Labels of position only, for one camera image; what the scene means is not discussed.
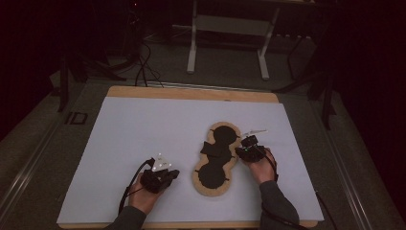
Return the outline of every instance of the metal stand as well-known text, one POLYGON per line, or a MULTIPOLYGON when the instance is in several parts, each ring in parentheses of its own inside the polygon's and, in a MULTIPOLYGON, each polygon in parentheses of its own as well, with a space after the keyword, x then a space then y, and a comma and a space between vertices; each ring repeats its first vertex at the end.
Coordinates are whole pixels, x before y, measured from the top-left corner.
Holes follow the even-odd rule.
POLYGON ((262 48, 258 50, 259 68, 262 79, 269 80, 268 68, 266 66, 265 53, 268 49, 269 41, 274 31, 275 23, 277 21, 280 9, 276 8, 269 21, 248 20, 230 17, 218 17, 210 15, 202 15, 197 13, 197 0, 193 1, 192 13, 192 45, 189 52, 188 60, 188 74, 194 73, 194 66, 196 62, 196 34, 197 30, 212 31, 220 33, 232 33, 240 35, 259 35, 264 36, 262 48))

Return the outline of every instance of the electronic device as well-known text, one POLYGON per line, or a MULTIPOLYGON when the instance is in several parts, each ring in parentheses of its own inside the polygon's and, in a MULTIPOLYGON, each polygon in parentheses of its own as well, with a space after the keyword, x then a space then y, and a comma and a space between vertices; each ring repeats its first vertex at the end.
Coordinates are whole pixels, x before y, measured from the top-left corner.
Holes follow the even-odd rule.
POLYGON ((120 201, 119 213, 124 208, 125 199, 131 194, 138 192, 135 191, 129 194, 129 190, 132 184, 134 183, 135 178, 137 178, 141 169, 145 165, 149 165, 150 170, 144 170, 143 175, 140 178, 140 183, 143 185, 143 189, 146 189, 147 191, 154 194, 158 194, 159 192, 169 187, 170 184, 172 183, 172 180, 176 179, 179 174, 178 170, 174 171, 168 170, 171 164, 164 157, 162 157, 161 153, 158 154, 156 160, 154 158, 150 158, 140 166, 138 171, 135 172, 134 177, 132 177, 132 180, 129 183, 129 185, 125 188, 122 200, 120 201))
POLYGON ((265 155, 265 147, 258 146, 255 135, 247 136, 241 141, 242 148, 236 148, 236 154, 246 162, 259 162, 265 155))

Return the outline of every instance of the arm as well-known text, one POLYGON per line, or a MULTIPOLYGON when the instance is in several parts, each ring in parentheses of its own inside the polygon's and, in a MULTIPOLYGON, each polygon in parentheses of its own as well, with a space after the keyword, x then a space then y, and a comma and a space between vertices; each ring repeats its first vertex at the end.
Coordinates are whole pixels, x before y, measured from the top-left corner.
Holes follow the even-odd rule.
MULTIPOLYGON (((276 161, 269 149, 266 149, 266 156, 274 163, 276 169, 276 161)), ((271 214, 287 219, 294 223, 299 223, 299 216, 295 207, 287 200, 282 191, 279 189, 275 181, 275 173, 269 162, 262 158, 256 163, 247 163, 245 165, 251 171, 252 176, 259 184, 259 190, 262 198, 263 207, 271 214)), ((270 218, 262 211, 260 216, 259 229, 292 229, 279 221, 270 218)))
POLYGON ((159 194, 153 194, 143 189, 140 183, 140 178, 143 174, 140 173, 137 182, 131 186, 129 193, 128 206, 124 207, 119 216, 113 223, 108 225, 106 230, 139 230, 143 226, 147 215, 152 211, 159 194))
MULTIPOLYGON (((295 207, 284 197, 277 182, 271 180, 263 182, 259 185, 259 190, 262 198, 262 205, 269 213, 299 224, 299 216, 295 207)), ((293 228, 268 217, 265 212, 262 211, 262 214, 260 215, 259 229, 291 230, 293 228)))

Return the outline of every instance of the black device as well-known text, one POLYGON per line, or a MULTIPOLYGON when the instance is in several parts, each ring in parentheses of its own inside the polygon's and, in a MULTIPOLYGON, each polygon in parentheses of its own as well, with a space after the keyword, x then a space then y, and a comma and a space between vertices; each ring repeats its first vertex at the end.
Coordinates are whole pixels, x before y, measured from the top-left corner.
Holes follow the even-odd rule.
POLYGON ((153 172, 152 170, 144 170, 140 182, 146 190, 151 193, 158 194, 159 192, 169 187, 172 183, 172 180, 176 179, 178 174, 178 170, 162 170, 158 172, 153 172))
POLYGON ((236 148, 236 154, 243 161, 259 162, 265 156, 265 147, 258 146, 258 139, 255 135, 248 136, 241 141, 242 148, 236 148))
MULTIPOLYGON (((137 191, 129 194, 129 190, 130 190, 132 184, 134 183, 135 178, 137 178, 138 174, 140 173, 141 169, 145 165, 149 165, 152 168, 154 163, 155 163, 155 159, 150 158, 149 160, 147 160, 140 166, 140 168, 137 170, 137 172, 135 172, 134 177, 132 177, 132 179, 131 179, 131 182, 125 188, 122 200, 120 201, 119 213, 124 208, 125 199, 128 196, 130 196, 131 194, 138 192, 138 190, 137 190, 137 191)), ((146 189, 147 191, 149 191, 151 193, 158 194, 159 192, 161 192, 164 189, 166 189, 167 187, 169 187, 170 184, 172 183, 172 180, 176 179, 178 174, 179 174, 178 170, 169 171, 168 169, 166 169, 166 170, 161 170, 158 172, 153 172, 152 170, 144 170, 144 173, 140 178, 140 183, 143 185, 142 189, 146 189)))

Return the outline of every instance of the white leg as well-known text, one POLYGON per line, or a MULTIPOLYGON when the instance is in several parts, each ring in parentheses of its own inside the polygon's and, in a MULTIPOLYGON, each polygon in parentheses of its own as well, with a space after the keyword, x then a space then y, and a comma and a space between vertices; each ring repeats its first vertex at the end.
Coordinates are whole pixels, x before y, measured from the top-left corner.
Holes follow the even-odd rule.
POLYGON ((192 16, 192 45, 189 51, 188 74, 194 73, 194 64, 196 62, 196 16, 197 16, 197 0, 193 0, 193 16, 192 16))
POLYGON ((260 50, 258 50, 258 61, 259 61, 260 74, 262 76, 262 79, 265 81, 269 80, 268 67, 266 66, 266 60, 265 60, 265 53, 266 53, 266 50, 268 49, 269 40, 271 39, 272 32, 274 31, 274 27, 275 27, 275 23, 278 18, 279 11, 280 11, 279 8, 275 9, 272 21, 269 23, 269 27, 268 27, 268 30, 265 35, 265 41, 263 42, 263 46, 260 50))

